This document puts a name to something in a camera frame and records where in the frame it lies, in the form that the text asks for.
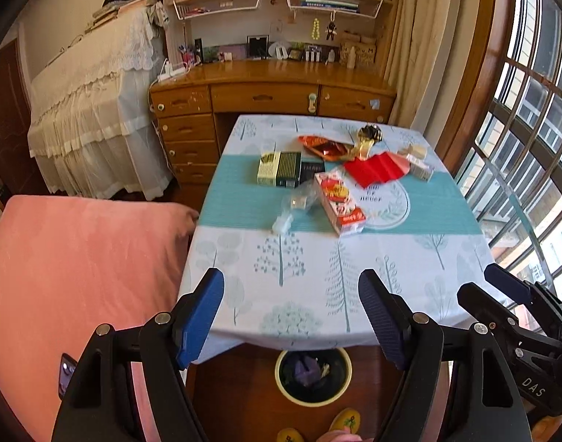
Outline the purple plastic bag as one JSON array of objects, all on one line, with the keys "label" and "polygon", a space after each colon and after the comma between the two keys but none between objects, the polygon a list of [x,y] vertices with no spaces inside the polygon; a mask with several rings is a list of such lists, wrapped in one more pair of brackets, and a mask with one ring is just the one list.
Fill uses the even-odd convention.
[{"label": "purple plastic bag", "polygon": [[298,358],[294,363],[294,379],[304,387],[321,382],[329,371],[330,365],[311,356]]}]

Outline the red cartoon milk carton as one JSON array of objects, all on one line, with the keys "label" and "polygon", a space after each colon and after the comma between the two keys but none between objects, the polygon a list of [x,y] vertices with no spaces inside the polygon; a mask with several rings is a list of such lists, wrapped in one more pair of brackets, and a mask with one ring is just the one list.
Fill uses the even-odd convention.
[{"label": "red cartoon milk carton", "polygon": [[362,232],[366,214],[338,170],[314,175],[318,199],[338,236]]}]

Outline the red paper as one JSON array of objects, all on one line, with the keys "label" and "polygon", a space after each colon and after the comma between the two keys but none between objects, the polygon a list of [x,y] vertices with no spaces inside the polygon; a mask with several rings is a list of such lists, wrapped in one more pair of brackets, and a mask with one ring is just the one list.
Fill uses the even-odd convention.
[{"label": "red paper", "polygon": [[400,180],[410,171],[410,162],[395,153],[383,152],[366,160],[355,158],[344,163],[344,168],[363,189],[375,184]]}]

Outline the black talopn box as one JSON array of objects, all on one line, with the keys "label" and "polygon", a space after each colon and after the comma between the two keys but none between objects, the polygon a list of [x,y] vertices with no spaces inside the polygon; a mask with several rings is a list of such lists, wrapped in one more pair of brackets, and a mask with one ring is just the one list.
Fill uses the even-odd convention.
[{"label": "black talopn box", "polygon": [[326,170],[324,162],[303,161],[300,170],[300,183],[305,184],[313,180],[316,173],[324,173]]}]

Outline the orange foil snack bag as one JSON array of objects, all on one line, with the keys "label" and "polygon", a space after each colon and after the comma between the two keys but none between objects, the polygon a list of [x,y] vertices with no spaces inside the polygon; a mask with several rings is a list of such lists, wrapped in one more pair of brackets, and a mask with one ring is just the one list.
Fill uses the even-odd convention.
[{"label": "orange foil snack bag", "polygon": [[352,159],[353,145],[315,135],[300,136],[298,141],[307,152],[324,161],[341,162]]}]

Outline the yellow rim trash bin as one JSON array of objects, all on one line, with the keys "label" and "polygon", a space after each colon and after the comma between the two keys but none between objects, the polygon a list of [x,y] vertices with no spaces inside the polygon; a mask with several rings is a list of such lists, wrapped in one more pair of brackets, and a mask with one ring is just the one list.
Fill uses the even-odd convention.
[{"label": "yellow rim trash bin", "polygon": [[276,360],[275,381],[289,401],[319,408],[338,401],[349,388],[353,365],[344,348],[283,351]]}]

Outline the pink trouser legs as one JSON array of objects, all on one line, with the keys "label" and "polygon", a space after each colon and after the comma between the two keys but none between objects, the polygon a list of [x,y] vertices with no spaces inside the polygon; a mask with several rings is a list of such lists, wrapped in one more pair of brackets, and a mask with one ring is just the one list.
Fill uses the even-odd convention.
[{"label": "pink trouser legs", "polygon": [[372,439],[364,439],[359,434],[352,433],[348,428],[343,428],[324,433],[316,442],[372,442]]}]

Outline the black phone on bed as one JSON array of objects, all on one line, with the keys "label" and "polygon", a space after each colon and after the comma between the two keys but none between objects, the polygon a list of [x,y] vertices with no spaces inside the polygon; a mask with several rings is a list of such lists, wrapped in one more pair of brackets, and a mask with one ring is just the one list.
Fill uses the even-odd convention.
[{"label": "black phone on bed", "polygon": [[66,390],[75,372],[77,361],[67,353],[62,353],[58,370],[57,392],[60,399],[65,396]]}]

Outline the pink bed cover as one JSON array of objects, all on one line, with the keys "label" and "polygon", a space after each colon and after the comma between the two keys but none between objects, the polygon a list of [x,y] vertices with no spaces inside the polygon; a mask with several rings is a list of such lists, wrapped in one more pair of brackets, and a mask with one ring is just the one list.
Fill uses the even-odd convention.
[{"label": "pink bed cover", "polygon": [[0,218],[0,392],[47,441],[63,355],[171,309],[198,218],[176,203],[15,196]]}]

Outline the small purple white carton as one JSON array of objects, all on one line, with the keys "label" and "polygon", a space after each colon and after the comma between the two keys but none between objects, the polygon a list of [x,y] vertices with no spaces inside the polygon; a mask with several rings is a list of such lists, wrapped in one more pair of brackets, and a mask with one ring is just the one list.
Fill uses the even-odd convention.
[{"label": "small purple white carton", "polygon": [[410,166],[410,174],[419,180],[429,182],[434,174],[434,168],[412,154],[407,154],[406,160]]}]

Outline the clear plastic bag on table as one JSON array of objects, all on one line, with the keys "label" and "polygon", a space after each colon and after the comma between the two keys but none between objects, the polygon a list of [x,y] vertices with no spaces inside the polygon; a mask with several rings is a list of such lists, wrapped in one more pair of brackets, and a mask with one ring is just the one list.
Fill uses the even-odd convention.
[{"label": "clear plastic bag on table", "polygon": [[313,180],[300,184],[290,190],[289,194],[282,200],[281,211],[272,225],[274,235],[286,235],[296,218],[307,214],[315,204],[319,202],[317,186]]}]

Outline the cream small box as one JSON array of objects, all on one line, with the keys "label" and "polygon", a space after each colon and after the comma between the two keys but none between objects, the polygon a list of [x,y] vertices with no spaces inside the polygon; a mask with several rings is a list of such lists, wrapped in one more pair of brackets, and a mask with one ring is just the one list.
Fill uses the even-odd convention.
[{"label": "cream small box", "polygon": [[412,156],[419,160],[425,160],[428,156],[428,149],[423,145],[408,144],[406,147],[400,148],[397,153],[404,157]]}]

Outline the green and cream box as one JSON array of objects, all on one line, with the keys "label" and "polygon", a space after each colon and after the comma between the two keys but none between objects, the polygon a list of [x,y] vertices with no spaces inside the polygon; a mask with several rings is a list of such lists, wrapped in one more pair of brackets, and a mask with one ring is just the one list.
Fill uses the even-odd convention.
[{"label": "green and cream box", "polygon": [[299,152],[265,153],[259,160],[257,184],[294,189],[300,184],[301,166]]}]

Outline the wooden desk with drawers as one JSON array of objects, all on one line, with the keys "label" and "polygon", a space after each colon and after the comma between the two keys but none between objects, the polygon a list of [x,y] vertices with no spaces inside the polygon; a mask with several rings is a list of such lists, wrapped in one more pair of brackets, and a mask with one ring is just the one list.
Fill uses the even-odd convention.
[{"label": "wooden desk with drawers", "polygon": [[149,97],[178,184],[170,200],[199,210],[240,116],[309,115],[384,123],[396,92],[368,69],[261,60],[202,65],[153,85]]}]

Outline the black picture frame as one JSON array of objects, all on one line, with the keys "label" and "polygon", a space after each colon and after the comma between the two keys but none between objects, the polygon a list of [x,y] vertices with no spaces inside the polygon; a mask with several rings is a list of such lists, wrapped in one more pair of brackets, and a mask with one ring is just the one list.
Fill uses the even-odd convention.
[{"label": "black picture frame", "polygon": [[268,35],[252,35],[247,37],[247,57],[249,59],[267,59],[269,57],[268,48]]}]

